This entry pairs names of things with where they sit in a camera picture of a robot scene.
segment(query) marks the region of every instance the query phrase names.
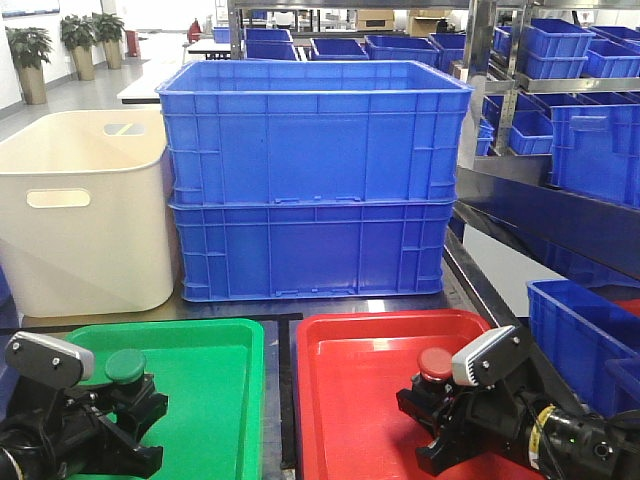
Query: red fire extinguisher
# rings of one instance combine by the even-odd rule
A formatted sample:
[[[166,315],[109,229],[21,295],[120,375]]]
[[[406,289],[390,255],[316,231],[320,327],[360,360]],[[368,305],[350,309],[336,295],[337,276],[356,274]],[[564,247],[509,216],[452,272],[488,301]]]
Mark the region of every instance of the red fire extinguisher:
[[[187,31],[187,39],[189,40],[189,43],[197,42],[198,40],[200,40],[201,33],[202,30],[200,29],[200,24],[198,23],[198,19],[196,18]]]

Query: green button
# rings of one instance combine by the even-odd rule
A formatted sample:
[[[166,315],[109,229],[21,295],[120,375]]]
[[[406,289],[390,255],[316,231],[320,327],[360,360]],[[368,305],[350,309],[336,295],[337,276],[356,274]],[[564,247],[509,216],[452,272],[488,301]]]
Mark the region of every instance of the green button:
[[[146,366],[147,359],[144,354],[140,350],[128,348],[111,355],[104,370],[111,381],[126,385],[138,380]]]

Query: bin handle hole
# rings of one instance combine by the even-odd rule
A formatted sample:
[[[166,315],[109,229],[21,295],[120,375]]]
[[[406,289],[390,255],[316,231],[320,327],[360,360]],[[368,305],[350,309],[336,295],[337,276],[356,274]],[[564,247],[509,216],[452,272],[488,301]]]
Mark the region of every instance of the bin handle hole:
[[[91,203],[91,195],[87,190],[30,190],[27,192],[27,203],[32,208],[69,208],[86,207]]]
[[[144,135],[145,132],[141,123],[107,123],[104,126],[104,134],[110,137]]]

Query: red button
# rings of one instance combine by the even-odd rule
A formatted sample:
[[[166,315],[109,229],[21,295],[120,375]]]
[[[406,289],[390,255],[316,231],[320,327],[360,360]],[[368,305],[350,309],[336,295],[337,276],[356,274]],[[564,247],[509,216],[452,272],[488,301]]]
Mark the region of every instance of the red button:
[[[422,378],[430,382],[443,382],[451,377],[451,353],[444,348],[427,348],[418,355]]]

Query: plant pot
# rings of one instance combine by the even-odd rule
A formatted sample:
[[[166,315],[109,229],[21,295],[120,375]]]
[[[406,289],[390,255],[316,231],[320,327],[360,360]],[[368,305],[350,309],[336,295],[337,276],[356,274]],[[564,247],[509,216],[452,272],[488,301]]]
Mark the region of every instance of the plant pot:
[[[76,64],[78,80],[93,80],[96,78],[91,48],[76,47],[71,51],[71,56],[73,57],[73,63]]]
[[[40,105],[47,103],[47,93],[44,88],[44,75],[42,68],[20,67],[18,68],[18,78],[24,101],[29,105]]]
[[[111,70],[119,70],[122,68],[122,54],[120,53],[120,42],[111,40],[102,42],[104,55],[107,57],[107,66]]]

